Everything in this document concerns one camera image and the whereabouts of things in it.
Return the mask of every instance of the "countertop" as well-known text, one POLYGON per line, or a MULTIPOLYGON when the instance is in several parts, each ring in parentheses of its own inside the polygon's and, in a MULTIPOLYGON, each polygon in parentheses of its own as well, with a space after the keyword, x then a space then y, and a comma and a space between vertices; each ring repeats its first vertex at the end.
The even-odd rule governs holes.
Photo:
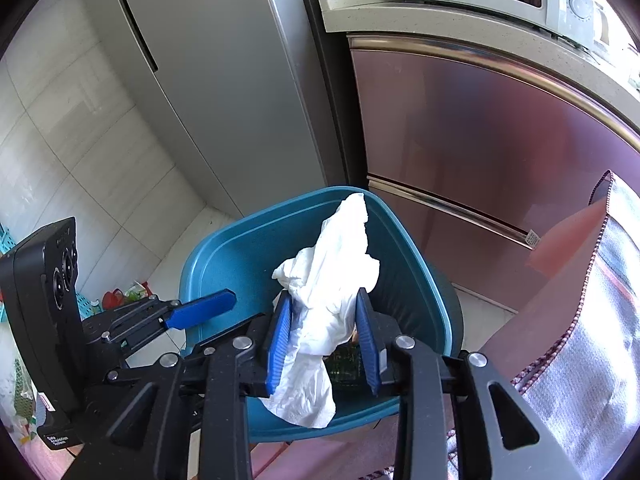
POLYGON ((500 51, 585 91, 636 132, 640 94, 604 60, 525 25, 473 12, 401 0, 319 0, 327 32, 397 32, 500 51))

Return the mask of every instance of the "white tissue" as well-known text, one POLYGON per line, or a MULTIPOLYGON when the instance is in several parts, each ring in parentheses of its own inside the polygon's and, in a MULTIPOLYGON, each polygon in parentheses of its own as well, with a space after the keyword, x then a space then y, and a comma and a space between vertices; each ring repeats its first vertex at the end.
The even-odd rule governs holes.
POLYGON ((380 262, 367 254, 366 222, 364 195, 348 196, 322 222, 316 245, 273 271, 272 277, 291 294, 294 312, 280 384, 261 401, 291 424, 325 428, 334 418, 322 356, 349 340, 358 290, 372 291, 380 272, 380 262))

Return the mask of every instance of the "teal container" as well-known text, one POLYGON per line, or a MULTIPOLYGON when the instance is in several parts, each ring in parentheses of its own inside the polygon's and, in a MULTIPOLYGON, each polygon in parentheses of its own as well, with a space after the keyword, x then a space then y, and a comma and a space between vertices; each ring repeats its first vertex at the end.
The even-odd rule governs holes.
MULTIPOLYGON (((450 355, 452 329, 438 287, 398 218, 379 197, 354 187, 328 187, 248 216, 205 238, 182 270, 180 300, 186 303, 229 288, 238 302, 229 312, 187 330, 187 352, 201 340, 258 312, 273 310, 281 287, 271 273, 304 247, 315 245, 322 222, 351 193, 364 193, 369 250, 380 261, 380 277, 370 300, 373 309, 393 316, 403 333, 450 355)), ((336 414, 327 428, 294 426, 248 398, 251 442, 280 442, 350 430, 398 412, 398 399, 369 392, 334 397, 336 414)))

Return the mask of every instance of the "refrigerator drawer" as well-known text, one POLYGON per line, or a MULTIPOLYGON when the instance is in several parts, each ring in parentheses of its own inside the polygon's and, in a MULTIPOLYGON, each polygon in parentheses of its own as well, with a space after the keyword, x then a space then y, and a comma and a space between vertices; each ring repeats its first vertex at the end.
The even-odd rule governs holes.
MULTIPOLYGON (((416 41, 428 46, 430 40, 406 40, 407 48, 416 41)), ((444 55, 464 51, 490 58, 504 73, 442 57, 353 50, 354 45, 370 176, 539 235, 583 208, 607 170, 640 192, 640 154, 622 138, 635 133, 614 133, 577 104, 517 79, 527 71, 541 86, 563 85, 550 76, 445 41, 438 43, 444 55), (513 76, 506 75, 509 70, 513 76)), ((584 99, 594 114, 595 107, 604 110, 575 89, 562 89, 584 99)), ((618 126, 626 127, 619 120, 618 126)))
POLYGON ((453 283, 518 310, 547 282, 526 266, 529 248, 406 198, 372 192, 398 216, 422 256, 453 283))

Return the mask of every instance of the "microwave knob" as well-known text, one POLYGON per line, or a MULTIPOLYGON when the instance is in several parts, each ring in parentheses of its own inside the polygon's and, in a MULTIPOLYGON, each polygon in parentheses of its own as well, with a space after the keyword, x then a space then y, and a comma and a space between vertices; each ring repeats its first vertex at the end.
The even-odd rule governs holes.
POLYGON ((578 18, 582 18, 584 20, 586 20, 591 14, 589 6, 582 0, 569 0, 569 8, 576 16, 578 16, 578 18))

